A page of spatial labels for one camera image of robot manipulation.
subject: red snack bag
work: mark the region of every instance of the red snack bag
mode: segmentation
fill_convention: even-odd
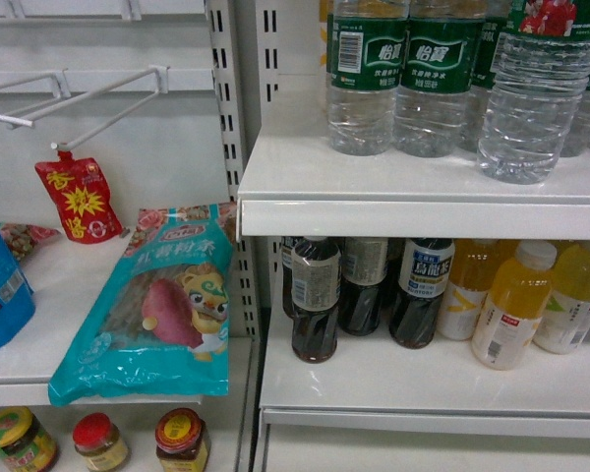
[[[57,205],[66,236],[92,244],[120,234],[122,225],[109,205],[109,186],[93,157],[75,160],[69,151],[58,154],[59,162],[38,162],[35,170]]]

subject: sauce jar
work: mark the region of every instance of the sauce jar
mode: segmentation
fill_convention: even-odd
[[[12,472],[46,472],[57,461],[57,442],[26,406],[0,411],[0,459]]]
[[[155,429],[155,450],[164,472],[203,472],[209,457],[206,423],[190,408],[166,413]]]
[[[77,423],[72,440],[91,472],[119,470],[129,459],[120,431],[104,413],[92,413]]]

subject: white shelf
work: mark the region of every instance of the white shelf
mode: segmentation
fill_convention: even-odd
[[[590,334],[571,355],[532,344],[521,365],[494,371],[469,342],[436,336],[427,347],[396,344],[382,322],[372,334],[338,336],[320,364],[291,349],[281,281],[266,347],[264,424],[470,435],[590,438]]]
[[[462,150],[344,155],[316,93],[283,79],[239,188],[243,235],[590,239],[590,150],[530,186],[484,176]]]
[[[251,431],[248,411],[251,410],[247,381],[253,361],[251,338],[237,338],[230,343],[230,392],[223,397],[206,397],[201,405],[180,403],[133,405],[71,405],[55,408],[36,406],[31,410],[48,433],[59,442],[60,456],[53,472],[87,471],[83,459],[72,443],[72,431],[85,415],[102,411],[118,426],[131,448],[131,459],[124,472],[155,472],[162,470],[155,456],[155,426],[167,411],[189,406],[201,416],[212,440],[207,469],[216,471],[247,471],[250,445],[244,439]],[[251,386],[255,378],[249,377]],[[0,461],[0,472],[5,471]]]
[[[260,472],[590,472],[590,440],[368,432],[273,425]]]

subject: red jar lid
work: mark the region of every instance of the red jar lid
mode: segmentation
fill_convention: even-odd
[[[112,426],[104,413],[92,413],[77,423],[72,439],[78,448],[95,449],[105,443]]]
[[[202,424],[199,415],[190,408],[176,408],[157,423],[155,440],[164,452],[174,454],[197,442]]]

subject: dark tea bottle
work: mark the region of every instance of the dark tea bottle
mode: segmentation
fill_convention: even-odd
[[[323,362],[336,350],[341,253],[326,237],[306,236],[292,251],[293,351]]]
[[[280,248],[280,255],[282,256],[282,309],[288,318],[293,318],[291,251],[302,239],[300,236],[283,236]]]
[[[453,255],[451,239],[406,241],[389,321],[391,337],[400,345],[419,349],[433,340]]]
[[[387,246],[386,238],[345,238],[338,325],[349,334],[370,334],[381,321]]]

